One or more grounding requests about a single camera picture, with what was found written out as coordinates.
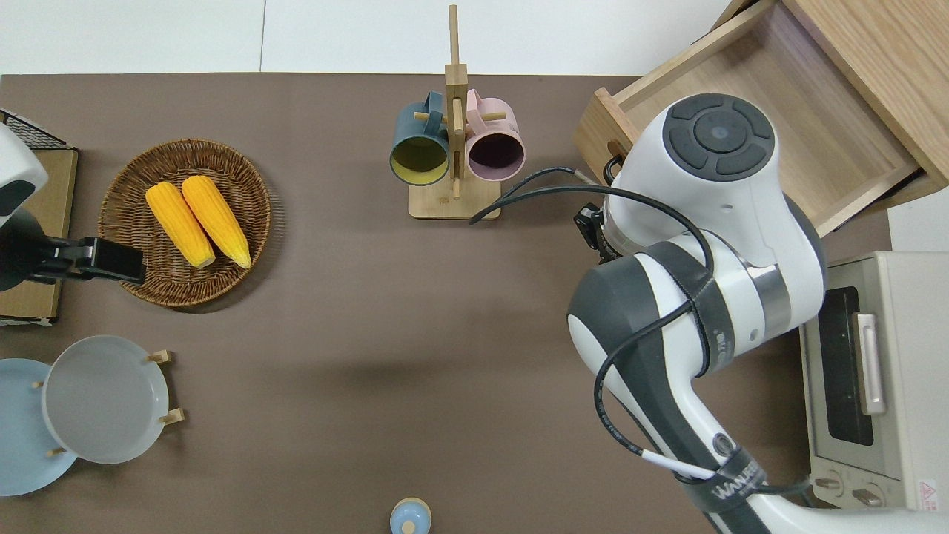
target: open drawer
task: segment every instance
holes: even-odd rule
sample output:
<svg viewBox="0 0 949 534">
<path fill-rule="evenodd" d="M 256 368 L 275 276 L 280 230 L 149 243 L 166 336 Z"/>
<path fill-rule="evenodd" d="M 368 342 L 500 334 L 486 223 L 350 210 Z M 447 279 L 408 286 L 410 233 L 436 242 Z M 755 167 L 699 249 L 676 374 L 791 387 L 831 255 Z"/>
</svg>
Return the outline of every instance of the open drawer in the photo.
<svg viewBox="0 0 949 534">
<path fill-rule="evenodd" d="M 676 100 L 721 92 L 754 103 L 772 120 L 782 187 L 821 236 L 897 185 L 905 188 L 891 204 L 941 189 L 945 174 L 918 157 L 905 131 L 894 135 L 893 118 L 868 103 L 869 89 L 847 67 L 848 57 L 824 52 L 833 43 L 804 18 L 801 5 L 808 2 L 759 0 L 616 95 L 598 90 L 574 134 L 586 162 L 598 170 L 625 154 Z"/>
</svg>

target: oven handle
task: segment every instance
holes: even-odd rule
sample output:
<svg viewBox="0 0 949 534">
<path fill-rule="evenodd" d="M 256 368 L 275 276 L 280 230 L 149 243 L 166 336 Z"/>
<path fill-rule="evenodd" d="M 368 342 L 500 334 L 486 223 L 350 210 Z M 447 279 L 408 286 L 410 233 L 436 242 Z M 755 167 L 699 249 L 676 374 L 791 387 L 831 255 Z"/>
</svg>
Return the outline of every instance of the oven handle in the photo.
<svg viewBox="0 0 949 534">
<path fill-rule="evenodd" d="M 857 334 L 860 409 L 865 415 L 881 415 L 886 413 L 886 403 L 883 379 L 880 375 L 877 317 L 874 314 L 853 314 L 850 321 L 853 332 Z"/>
</svg>

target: warning label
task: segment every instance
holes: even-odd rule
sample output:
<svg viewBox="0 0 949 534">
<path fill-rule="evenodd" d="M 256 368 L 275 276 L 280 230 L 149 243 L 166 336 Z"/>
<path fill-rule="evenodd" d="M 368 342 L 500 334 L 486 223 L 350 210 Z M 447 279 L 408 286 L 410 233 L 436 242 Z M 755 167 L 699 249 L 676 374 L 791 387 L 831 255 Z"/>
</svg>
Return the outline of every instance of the warning label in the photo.
<svg viewBox="0 0 949 534">
<path fill-rule="evenodd" d="M 920 480 L 920 503 L 923 510 L 940 511 L 940 496 L 936 491 L 935 480 Z"/>
</svg>

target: corn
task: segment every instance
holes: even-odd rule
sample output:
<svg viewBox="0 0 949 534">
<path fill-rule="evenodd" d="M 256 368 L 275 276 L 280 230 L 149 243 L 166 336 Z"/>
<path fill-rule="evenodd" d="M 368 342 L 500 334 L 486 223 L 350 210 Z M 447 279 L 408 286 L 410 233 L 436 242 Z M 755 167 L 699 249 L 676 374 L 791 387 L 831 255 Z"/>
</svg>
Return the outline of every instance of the corn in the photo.
<svg viewBox="0 0 949 534">
<path fill-rule="evenodd" d="M 198 269 L 214 261 L 211 244 L 197 225 L 195 216 L 184 203 L 177 187 L 168 181 L 151 186 L 145 192 L 145 201 L 152 208 L 165 234 L 172 239 L 181 254 Z"/>
<path fill-rule="evenodd" d="M 214 182 L 206 176 L 192 176 L 181 185 L 181 192 L 217 248 L 241 267 L 250 269 L 247 238 Z"/>
</svg>

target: pink mug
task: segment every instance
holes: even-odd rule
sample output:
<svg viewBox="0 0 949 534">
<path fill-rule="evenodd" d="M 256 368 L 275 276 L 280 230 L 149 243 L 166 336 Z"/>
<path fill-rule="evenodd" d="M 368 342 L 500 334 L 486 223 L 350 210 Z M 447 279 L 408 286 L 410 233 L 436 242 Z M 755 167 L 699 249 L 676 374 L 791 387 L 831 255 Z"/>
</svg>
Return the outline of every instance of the pink mug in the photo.
<svg viewBox="0 0 949 534">
<path fill-rule="evenodd" d="M 485 121 L 482 115 L 503 112 L 504 119 Z M 524 143 L 517 129 L 514 112 L 497 98 L 481 98 L 468 91 L 465 130 L 465 161 L 468 170 L 481 180 L 502 181 L 517 174 L 524 166 Z"/>
</svg>

